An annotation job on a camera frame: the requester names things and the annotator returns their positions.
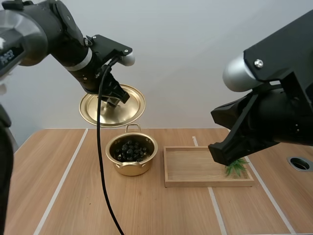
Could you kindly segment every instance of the pot lid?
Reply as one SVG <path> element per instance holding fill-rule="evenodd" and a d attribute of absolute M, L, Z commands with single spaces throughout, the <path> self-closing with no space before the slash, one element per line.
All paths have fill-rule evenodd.
<path fill-rule="evenodd" d="M 143 94 L 136 88 L 121 85 L 130 98 L 123 104 L 119 102 L 116 107 L 101 101 L 100 126 L 113 128 L 124 126 L 137 120 L 145 110 L 146 101 Z M 86 94 L 79 105 L 79 112 L 89 123 L 97 125 L 98 95 Z"/>

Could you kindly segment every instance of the white wall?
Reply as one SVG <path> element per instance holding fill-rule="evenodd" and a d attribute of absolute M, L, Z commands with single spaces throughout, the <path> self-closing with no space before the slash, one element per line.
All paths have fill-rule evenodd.
<path fill-rule="evenodd" d="M 147 109 L 139 122 L 150 128 L 216 127 L 210 111 L 244 95 L 223 84 L 226 62 L 313 9 L 311 0 L 63 2 L 84 34 L 134 49 L 135 65 L 116 65 L 113 74 L 144 93 Z M 0 99 L 20 145 L 42 128 L 93 128 L 78 111 L 83 95 L 49 56 L 35 67 L 16 68 Z"/>

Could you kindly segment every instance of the wooden tray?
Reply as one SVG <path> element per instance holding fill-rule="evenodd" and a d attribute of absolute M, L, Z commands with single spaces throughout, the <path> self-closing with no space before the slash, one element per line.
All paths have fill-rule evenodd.
<path fill-rule="evenodd" d="M 250 187 L 254 180 L 247 169 L 241 177 L 226 176 L 208 147 L 164 147 L 165 187 Z"/>

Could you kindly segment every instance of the green leaves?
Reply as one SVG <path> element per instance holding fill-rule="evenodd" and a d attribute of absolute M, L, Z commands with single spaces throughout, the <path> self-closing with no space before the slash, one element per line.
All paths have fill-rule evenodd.
<path fill-rule="evenodd" d="M 246 169 L 244 168 L 244 164 L 247 164 L 244 159 L 237 159 L 234 162 L 232 162 L 230 165 L 225 166 L 225 174 L 229 176 L 233 171 L 236 172 L 238 176 L 241 175 L 241 173 L 246 172 Z"/>

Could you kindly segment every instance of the white stripe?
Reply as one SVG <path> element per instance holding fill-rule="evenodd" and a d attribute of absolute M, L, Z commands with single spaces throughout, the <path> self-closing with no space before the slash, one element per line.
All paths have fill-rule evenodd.
<path fill-rule="evenodd" d="M 70 168 L 71 168 L 71 166 L 72 166 L 72 164 L 73 164 L 73 162 L 74 162 L 74 160 L 76 158 L 76 155 L 77 155 L 80 147 L 82 146 L 82 144 L 84 142 L 84 139 L 85 139 L 85 136 L 86 136 L 87 132 L 88 132 L 88 129 L 85 130 L 85 132 L 84 132 L 84 134 L 83 134 L 83 136 L 82 136 L 82 138 L 81 138 L 81 140 L 80 140 L 80 142 L 79 142 L 79 144 L 78 144 L 78 146 L 77 146 L 77 148 L 76 148 L 76 150 L 75 150 L 71 160 L 69 161 L 69 163 L 67 165 L 67 168 L 66 168 L 66 170 L 65 170 L 65 172 L 64 172 L 64 174 L 63 174 L 63 176 L 62 176 L 62 178 L 61 178 L 61 180 L 59 182 L 59 185 L 55 189 L 55 192 L 54 192 L 54 194 L 53 194 L 53 196 L 52 196 L 52 198 L 51 198 L 51 200 L 49 202 L 49 205 L 48 205 L 47 209 L 45 210 L 44 215 L 41 218 L 41 220 L 40 220 L 40 222 L 39 222 L 39 224 L 38 224 L 38 226 L 37 226 L 37 228 L 36 228 L 36 230 L 34 232 L 34 235 L 38 235 L 40 233 L 40 230 L 43 227 L 43 225 L 45 223 L 45 220 L 47 219 L 47 217 L 48 217 L 48 215 L 49 215 L 49 213 L 51 211 L 51 208 L 52 208 L 52 206 L 53 206 L 53 204 L 55 202 L 55 199 L 57 198 L 57 196 L 58 196 L 58 194 L 59 194 L 59 192 L 61 190 L 61 187 L 62 187 L 62 185 L 63 185 L 63 183 L 64 183 L 64 181 L 65 181 L 65 179 L 67 177 L 67 174 L 68 174 L 68 172 L 69 172 L 69 170 L 70 170 Z"/>
<path fill-rule="evenodd" d="M 198 142 L 197 142 L 196 137 L 195 137 L 195 136 L 193 136 L 193 137 L 192 137 L 192 139 L 194 140 L 194 144 L 195 144 L 195 146 L 199 146 L 199 145 L 198 145 Z"/>
<path fill-rule="evenodd" d="M 197 142 L 196 137 L 193 136 L 192 139 L 194 140 L 195 146 L 198 146 L 198 142 Z M 210 197 L 211 197 L 212 204 L 213 204 L 213 207 L 214 207 L 215 215 L 216 215 L 217 221 L 218 221 L 219 226 L 220 226 L 221 234 L 222 235 L 227 235 L 225 224 L 223 222 L 223 218 L 222 218 L 222 215 L 221 215 L 221 212 L 220 212 L 219 205 L 217 204 L 217 201 L 216 201 L 216 198 L 215 198 L 215 195 L 214 195 L 214 191 L 213 191 L 213 189 L 211 187 L 209 187 L 208 189 L 209 189 Z"/>
<path fill-rule="evenodd" d="M 289 221 L 287 220 L 286 216 L 284 215 L 283 211 L 280 209 L 279 205 L 277 204 L 277 202 L 275 201 L 274 197 L 272 196 L 271 192 L 269 191 L 268 187 L 265 185 L 264 181 L 262 180 L 261 176 L 259 175 L 259 173 L 257 172 L 257 170 L 254 168 L 252 162 L 249 160 L 248 156 L 245 157 L 246 161 L 249 163 L 249 166 L 251 167 L 253 173 L 255 174 L 256 178 L 258 179 L 258 181 L 260 182 L 262 188 L 264 189 L 265 193 L 267 194 L 268 198 L 270 199 L 271 203 L 273 204 L 273 206 L 275 207 L 275 209 L 277 210 L 278 214 L 280 215 L 281 219 L 283 220 L 283 222 L 285 223 L 286 227 L 288 228 L 289 232 L 291 234 L 295 234 L 295 230 L 293 229 L 293 227 L 291 226 L 291 224 L 289 223 Z"/>

